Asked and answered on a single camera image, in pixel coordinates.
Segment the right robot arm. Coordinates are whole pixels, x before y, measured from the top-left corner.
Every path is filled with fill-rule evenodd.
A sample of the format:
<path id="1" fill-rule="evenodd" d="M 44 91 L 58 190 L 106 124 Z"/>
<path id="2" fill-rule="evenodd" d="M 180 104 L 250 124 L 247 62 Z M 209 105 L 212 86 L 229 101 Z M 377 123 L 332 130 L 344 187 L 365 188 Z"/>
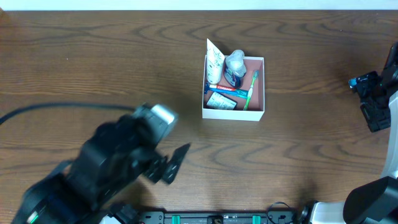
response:
<path id="1" fill-rule="evenodd" d="M 349 87 L 372 133 L 390 129 L 386 161 L 378 180 L 352 190 L 344 202 L 315 202 L 303 209 L 298 223 L 397 223 L 397 43 L 381 74 L 352 78 Z"/>

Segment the green white toothbrush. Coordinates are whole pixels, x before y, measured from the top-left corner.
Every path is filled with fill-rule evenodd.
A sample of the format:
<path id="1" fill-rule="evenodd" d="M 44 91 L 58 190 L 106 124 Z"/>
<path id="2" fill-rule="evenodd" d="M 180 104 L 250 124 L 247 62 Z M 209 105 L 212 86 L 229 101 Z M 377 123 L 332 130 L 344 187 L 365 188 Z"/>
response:
<path id="1" fill-rule="evenodd" d="M 248 95 L 247 95 L 247 98 L 246 98 L 246 103 L 245 103 L 244 108 L 243 108 L 244 111 L 246 111 L 246 110 L 248 109 L 248 106 L 249 106 L 249 103 L 250 103 L 250 100 L 251 100 L 251 97 L 252 97 L 252 93 L 253 93 L 253 90 L 254 90 L 254 84 L 255 84 L 255 82 L 256 82 L 256 80 L 257 80 L 257 78 L 258 78 L 258 75 L 259 75 L 259 71 L 258 71 L 258 70 L 255 70 L 255 71 L 253 72 L 251 85 L 250 85 L 249 90 L 248 90 Z"/>

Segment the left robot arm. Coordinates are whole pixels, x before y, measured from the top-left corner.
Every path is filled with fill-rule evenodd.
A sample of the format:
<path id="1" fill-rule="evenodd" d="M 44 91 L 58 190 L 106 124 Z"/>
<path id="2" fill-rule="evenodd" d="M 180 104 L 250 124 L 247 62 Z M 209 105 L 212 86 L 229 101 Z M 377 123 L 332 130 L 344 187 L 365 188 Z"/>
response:
<path id="1" fill-rule="evenodd" d="M 156 151 L 178 114 L 164 105 L 142 105 L 98 126 L 72 161 L 63 161 L 23 195 L 13 223 L 89 223 L 114 195 L 144 175 L 171 184 L 190 148 L 168 158 Z"/>

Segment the blue soap pump bottle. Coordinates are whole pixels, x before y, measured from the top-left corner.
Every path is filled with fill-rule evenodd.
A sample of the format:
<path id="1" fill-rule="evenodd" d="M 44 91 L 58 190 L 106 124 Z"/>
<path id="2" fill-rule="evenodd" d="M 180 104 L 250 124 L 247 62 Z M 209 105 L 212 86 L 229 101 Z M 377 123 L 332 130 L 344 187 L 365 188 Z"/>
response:
<path id="1" fill-rule="evenodd" d="M 245 74 L 244 52 L 242 50 L 235 50 L 225 58 L 224 77 L 233 88 L 240 88 L 243 84 L 242 79 Z"/>

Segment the white lotion tube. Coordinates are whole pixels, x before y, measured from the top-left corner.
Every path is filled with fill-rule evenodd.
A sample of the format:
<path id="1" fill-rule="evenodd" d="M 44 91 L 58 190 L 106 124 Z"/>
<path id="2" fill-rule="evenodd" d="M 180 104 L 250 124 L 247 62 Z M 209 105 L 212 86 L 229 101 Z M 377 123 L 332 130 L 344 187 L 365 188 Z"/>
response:
<path id="1" fill-rule="evenodd" d="M 206 78 L 210 84 L 216 85 L 221 81 L 224 55 L 210 39 L 207 39 L 206 46 Z"/>

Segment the green white soap box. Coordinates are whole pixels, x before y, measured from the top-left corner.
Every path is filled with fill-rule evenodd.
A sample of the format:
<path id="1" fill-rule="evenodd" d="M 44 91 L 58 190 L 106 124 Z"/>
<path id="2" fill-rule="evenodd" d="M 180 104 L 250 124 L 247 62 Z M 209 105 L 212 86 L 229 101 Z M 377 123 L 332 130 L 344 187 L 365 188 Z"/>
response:
<path id="1" fill-rule="evenodd" d="M 216 110 L 233 110 L 235 109 L 237 102 L 217 93 L 213 92 L 206 106 Z"/>

